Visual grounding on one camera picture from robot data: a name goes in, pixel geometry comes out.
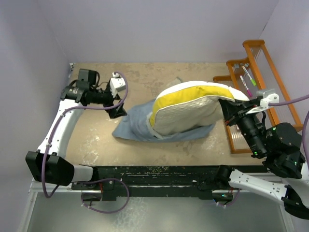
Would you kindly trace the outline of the white quilted pillow yellow stripe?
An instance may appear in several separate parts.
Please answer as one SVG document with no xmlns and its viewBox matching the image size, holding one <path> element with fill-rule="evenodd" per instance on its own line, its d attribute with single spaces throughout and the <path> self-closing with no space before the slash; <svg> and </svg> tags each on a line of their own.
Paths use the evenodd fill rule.
<svg viewBox="0 0 309 232">
<path fill-rule="evenodd" d="M 240 90 L 224 84 L 188 81 L 163 90 L 147 115 L 150 133 L 164 139 L 203 126 L 214 125 L 223 118 L 219 99 L 248 101 Z"/>
</svg>

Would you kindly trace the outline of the patchwork green beige pillowcase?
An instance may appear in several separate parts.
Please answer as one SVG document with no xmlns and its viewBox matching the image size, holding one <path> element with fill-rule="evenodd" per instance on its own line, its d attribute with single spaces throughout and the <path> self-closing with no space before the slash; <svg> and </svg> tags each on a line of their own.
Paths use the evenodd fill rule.
<svg viewBox="0 0 309 232">
<path fill-rule="evenodd" d="M 205 138 L 215 124 L 206 119 L 204 81 L 178 83 L 156 99 L 134 106 L 112 132 L 114 138 L 168 143 Z"/>
</svg>

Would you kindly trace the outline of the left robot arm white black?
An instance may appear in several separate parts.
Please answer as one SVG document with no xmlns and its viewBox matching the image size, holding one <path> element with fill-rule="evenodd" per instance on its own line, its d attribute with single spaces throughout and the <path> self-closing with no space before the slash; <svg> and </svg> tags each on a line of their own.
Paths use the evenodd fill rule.
<svg viewBox="0 0 309 232">
<path fill-rule="evenodd" d="M 35 181 L 67 186 L 73 182 L 98 180 L 94 166 L 73 165 L 66 160 L 67 147 L 74 128 L 85 110 L 104 110 L 110 118 L 125 116 L 123 108 L 128 94 L 127 80 L 113 72 L 104 89 L 99 86 L 97 71 L 80 69 L 78 78 L 66 86 L 60 96 L 56 117 L 36 151 L 29 151 L 26 163 Z"/>
</svg>

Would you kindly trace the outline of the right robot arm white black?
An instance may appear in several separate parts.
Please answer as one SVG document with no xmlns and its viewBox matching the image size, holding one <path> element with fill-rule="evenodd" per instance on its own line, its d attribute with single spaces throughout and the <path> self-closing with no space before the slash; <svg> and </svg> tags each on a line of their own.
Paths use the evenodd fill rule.
<svg viewBox="0 0 309 232">
<path fill-rule="evenodd" d="M 264 159 L 263 166 L 285 180 L 276 184 L 220 165 L 215 180 L 221 186 L 244 189 L 282 205 L 284 210 L 301 219 L 309 218 L 309 168 L 301 153 L 302 136 L 287 122 L 269 129 L 256 113 L 258 99 L 250 101 L 219 100 L 225 124 L 237 125 L 252 157 Z"/>
</svg>

